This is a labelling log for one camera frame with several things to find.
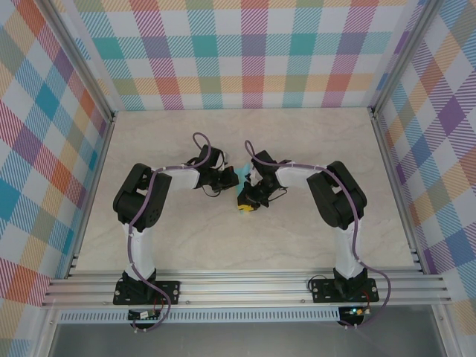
plaid wall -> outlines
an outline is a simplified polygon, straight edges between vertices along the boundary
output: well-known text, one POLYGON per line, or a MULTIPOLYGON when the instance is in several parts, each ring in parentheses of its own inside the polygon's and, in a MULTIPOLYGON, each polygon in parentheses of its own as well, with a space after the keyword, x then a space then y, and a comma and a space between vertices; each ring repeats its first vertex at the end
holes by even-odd
POLYGON ((367 106, 416 1, 74 0, 79 25, 55 3, 109 99, 145 110, 367 106))
POLYGON ((393 50, 392 56, 390 61, 388 61, 387 67, 385 67, 384 74, 380 78, 379 84, 377 85, 377 89, 372 96, 372 100, 370 101, 370 106, 374 106, 377 99, 379 98, 380 93, 382 92, 382 88, 384 84, 387 82, 387 78, 390 73, 392 73, 393 69, 395 68, 395 64, 402 53, 403 47, 406 45, 408 39, 410 38, 410 33, 414 29, 416 23, 418 22, 419 16, 422 14, 422 10, 426 4, 427 0, 419 0, 418 4, 415 7, 414 12, 411 14, 410 21, 408 21, 407 25, 405 26, 405 30, 403 31, 402 37, 400 37, 398 45, 393 50))
POLYGON ((83 215, 106 120, 33 0, 0 4, 0 356, 24 356, 83 215))
POLYGON ((476 0, 446 0, 382 114, 426 260, 476 347, 476 0))

purple cable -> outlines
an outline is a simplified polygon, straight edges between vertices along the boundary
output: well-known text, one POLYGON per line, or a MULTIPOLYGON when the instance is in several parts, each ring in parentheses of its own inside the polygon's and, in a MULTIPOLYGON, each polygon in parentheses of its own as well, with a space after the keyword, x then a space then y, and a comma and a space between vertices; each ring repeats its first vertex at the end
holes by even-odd
POLYGON ((157 286, 155 286, 154 284, 150 283, 149 281, 147 281, 146 278, 144 278, 141 273, 139 273, 139 271, 136 269, 135 267, 135 264, 134 264, 134 260, 132 259, 132 229, 134 228, 134 224, 137 222, 137 220, 139 219, 139 217, 142 215, 142 213, 145 211, 146 207, 147 207, 147 204, 149 203, 149 200, 150 200, 150 195, 152 193, 152 187, 154 185, 154 180, 155 180, 155 177, 157 176, 158 173, 164 171, 164 170, 189 170, 189 169, 195 169, 197 167, 199 167, 200 165, 203 165, 210 157, 210 154, 211 154, 211 144, 210 144, 210 140, 208 140, 207 136, 205 134, 202 134, 200 132, 195 132, 193 133, 192 135, 192 139, 193 139, 193 142, 196 144, 196 146, 199 147, 199 149, 201 149, 199 143, 197 142, 197 140, 195 139, 195 137, 197 135, 200 135, 202 136, 206 141, 207 141, 207 145, 208 145, 208 152, 207 152, 207 155, 205 156, 205 158, 203 160, 201 160, 198 164, 194 164, 194 165, 191 165, 191 166, 186 166, 186 165, 180 165, 180 166, 167 166, 167 167, 161 167, 159 169, 157 169, 156 171, 154 171, 154 173, 152 174, 152 177, 150 178, 150 183, 149 183, 149 188, 147 189, 147 194, 146 194, 146 197, 144 199, 144 203, 142 204, 141 206, 141 209, 137 212, 137 214, 135 215, 135 217, 132 219, 132 221, 129 223, 129 234, 127 235, 127 256, 129 258, 129 264, 131 265, 131 268, 132 270, 135 272, 135 274, 138 276, 138 278, 146 285, 148 285, 149 287, 151 287, 152 289, 156 290, 159 294, 161 294, 162 296, 164 296, 164 298, 167 300, 167 311, 165 312, 165 314, 163 315, 163 317, 157 321, 152 327, 150 327, 149 329, 139 329, 136 325, 135 325, 135 321, 132 322, 132 325, 133 327, 135 328, 135 331, 142 331, 142 332, 147 332, 147 331, 151 331, 153 329, 156 329, 157 327, 159 327, 162 322, 164 322, 164 320, 169 316, 169 313, 170 313, 170 309, 172 307, 172 302, 170 301, 170 297, 169 295, 167 295, 165 293, 164 290, 158 288, 157 286))
MULTIPOLYGON (((320 171, 324 171, 327 175, 329 175, 330 177, 332 177, 332 179, 337 182, 337 184, 339 185, 339 187, 341 188, 342 192, 344 192, 344 195, 347 197, 347 200, 349 201, 349 204, 350 204, 350 208, 352 209, 352 213, 354 215, 354 232, 353 232, 353 238, 352 238, 352 253, 355 257, 355 259, 357 260, 357 262, 363 266, 364 268, 366 268, 367 270, 370 270, 370 271, 373 271, 374 273, 377 273, 377 274, 380 274, 381 276, 383 276, 385 278, 385 280, 387 281, 387 284, 388 284, 388 290, 387 290, 387 296, 385 297, 385 300, 382 304, 382 307, 380 308, 380 310, 370 319, 368 319, 367 321, 363 322, 360 326, 363 327, 365 325, 368 325, 372 322, 375 321, 375 319, 380 315, 380 313, 384 310, 384 308, 387 306, 388 304, 388 301, 390 300, 390 293, 392 292, 392 283, 390 282, 390 278, 381 270, 378 270, 378 269, 375 269, 375 268, 372 268, 370 266, 368 266, 367 264, 365 264, 364 262, 362 262, 362 260, 360 259, 360 257, 358 256, 357 254, 357 250, 356 250, 356 244, 357 244, 357 232, 358 232, 358 214, 357 214, 357 208, 356 208, 356 205, 354 204, 353 200, 352 200, 352 197, 350 196, 350 193, 349 191, 347 190, 347 188, 344 186, 344 184, 342 183, 341 180, 338 179, 338 177, 336 175, 334 175, 334 173, 330 170, 328 170, 326 167, 321 167, 321 166, 313 166, 313 165, 305 165, 305 164, 273 164, 273 163, 270 163, 270 162, 266 162, 266 161, 262 161, 260 160, 259 158, 256 157, 256 153, 254 152, 254 148, 253 148, 253 144, 249 141, 249 140, 246 140, 245 141, 245 149, 246 151, 248 152, 248 154, 257 162, 259 162, 260 164, 263 164, 263 165, 267 165, 267 166, 278 166, 278 167, 300 167, 302 169, 312 169, 312 170, 320 170, 320 171)), ((351 324, 349 323, 346 323, 345 321, 342 321, 344 322, 347 326, 352 326, 351 324)))

